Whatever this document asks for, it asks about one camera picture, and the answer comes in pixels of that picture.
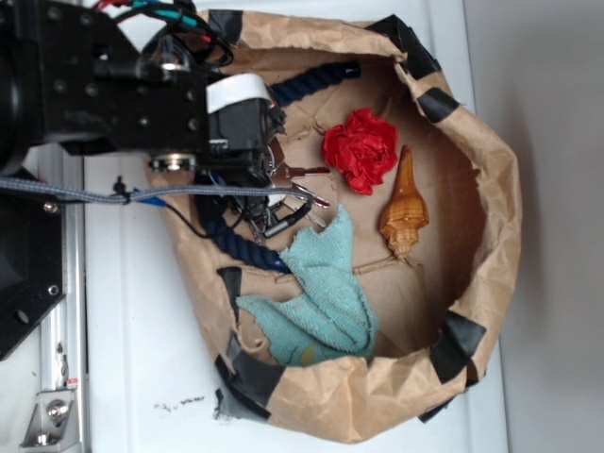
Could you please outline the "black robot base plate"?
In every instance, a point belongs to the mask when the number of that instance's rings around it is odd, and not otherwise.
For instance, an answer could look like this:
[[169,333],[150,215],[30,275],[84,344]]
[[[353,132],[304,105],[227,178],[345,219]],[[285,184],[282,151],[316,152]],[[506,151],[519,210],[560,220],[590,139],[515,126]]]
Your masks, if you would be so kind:
[[1,359],[63,297],[63,218],[56,200],[1,191]]

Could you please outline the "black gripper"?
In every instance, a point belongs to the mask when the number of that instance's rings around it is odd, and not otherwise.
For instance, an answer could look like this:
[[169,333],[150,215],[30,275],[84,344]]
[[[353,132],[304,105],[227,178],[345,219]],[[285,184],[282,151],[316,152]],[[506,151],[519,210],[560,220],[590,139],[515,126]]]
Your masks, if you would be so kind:
[[207,77],[143,56],[107,14],[30,1],[39,88],[31,142],[78,155],[203,154],[210,148]]

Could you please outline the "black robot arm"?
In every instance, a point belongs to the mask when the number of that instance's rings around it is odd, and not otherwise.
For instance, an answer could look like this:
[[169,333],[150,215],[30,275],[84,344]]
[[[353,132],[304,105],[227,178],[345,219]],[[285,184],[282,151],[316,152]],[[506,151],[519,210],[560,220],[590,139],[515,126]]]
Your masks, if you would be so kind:
[[197,68],[140,53],[107,14],[58,1],[1,4],[1,173],[33,146],[75,156],[210,151],[206,82]]

